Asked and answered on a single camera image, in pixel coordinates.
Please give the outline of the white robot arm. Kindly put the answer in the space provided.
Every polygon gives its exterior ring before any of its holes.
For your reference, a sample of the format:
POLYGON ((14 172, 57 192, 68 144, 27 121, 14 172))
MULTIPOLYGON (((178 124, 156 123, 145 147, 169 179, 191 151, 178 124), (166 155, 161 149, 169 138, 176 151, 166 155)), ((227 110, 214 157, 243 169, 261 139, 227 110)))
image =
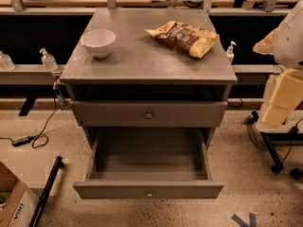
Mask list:
POLYGON ((256 43, 253 51, 273 55, 287 68, 276 79, 276 86, 261 122, 279 127, 303 101, 303 1, 299 1, 277 28, 256 43))

